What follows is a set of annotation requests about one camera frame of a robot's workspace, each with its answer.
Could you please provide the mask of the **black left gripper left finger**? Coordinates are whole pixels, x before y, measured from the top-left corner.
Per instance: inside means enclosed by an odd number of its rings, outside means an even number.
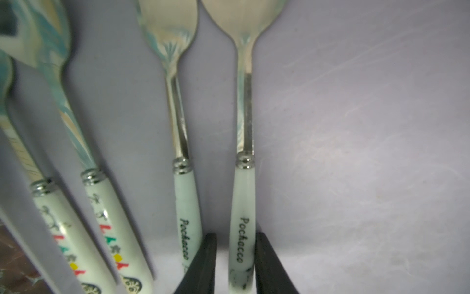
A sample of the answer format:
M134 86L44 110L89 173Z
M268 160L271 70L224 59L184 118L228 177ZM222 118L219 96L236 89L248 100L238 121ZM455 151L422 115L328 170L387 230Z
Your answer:
M174 294L214 294L217 235L208 233Z

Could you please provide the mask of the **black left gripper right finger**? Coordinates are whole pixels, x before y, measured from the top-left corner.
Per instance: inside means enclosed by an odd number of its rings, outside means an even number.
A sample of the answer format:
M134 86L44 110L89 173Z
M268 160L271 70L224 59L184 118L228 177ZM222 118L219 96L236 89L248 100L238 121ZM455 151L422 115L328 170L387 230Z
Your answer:
M256 234L255 280L258 294L299 294L263 232Z

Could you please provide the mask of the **fork with colourful white handle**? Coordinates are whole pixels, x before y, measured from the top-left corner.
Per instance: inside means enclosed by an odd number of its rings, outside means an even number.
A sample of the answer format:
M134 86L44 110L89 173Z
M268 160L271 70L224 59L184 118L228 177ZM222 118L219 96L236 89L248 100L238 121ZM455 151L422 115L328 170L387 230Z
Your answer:
M117 283L93 239L56 181L40 171L9 118L7 97L13 78L12 61L1 52L1 130L31 182L33 202L83 292L115 294Z

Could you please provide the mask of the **fork with Pochacco white handle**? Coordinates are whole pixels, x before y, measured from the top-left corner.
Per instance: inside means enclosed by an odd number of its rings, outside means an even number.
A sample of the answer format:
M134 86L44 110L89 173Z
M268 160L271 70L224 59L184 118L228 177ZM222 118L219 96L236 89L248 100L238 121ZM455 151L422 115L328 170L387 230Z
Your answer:
M203 228L177 70L180 57L190 47L197 31L198 3L137 1L136 6L138 23L144 38L159 57L165 73L175 152L172 168L177 232L182 267L187 271L202 244Z

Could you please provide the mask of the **spoon with Pochacco white handle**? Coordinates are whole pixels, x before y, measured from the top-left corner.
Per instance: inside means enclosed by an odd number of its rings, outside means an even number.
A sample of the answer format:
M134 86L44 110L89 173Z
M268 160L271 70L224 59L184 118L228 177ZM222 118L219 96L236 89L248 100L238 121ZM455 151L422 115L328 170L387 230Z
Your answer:
M252 115L252 55L257 38L279 16L285 1L203 1L237 50L237 147L228 250L228 291L252 291L256 189Z

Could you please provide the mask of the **spoon with colourful white handle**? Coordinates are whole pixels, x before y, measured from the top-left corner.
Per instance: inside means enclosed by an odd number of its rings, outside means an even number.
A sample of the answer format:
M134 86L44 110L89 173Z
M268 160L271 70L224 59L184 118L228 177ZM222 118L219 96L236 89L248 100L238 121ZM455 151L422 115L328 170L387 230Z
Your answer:
M72 33L62 2L1 1L1 50L46 78L83 167L80 176L115 268L128 293L152 293L154 279L137 236L112 182L95 162L63 87Z

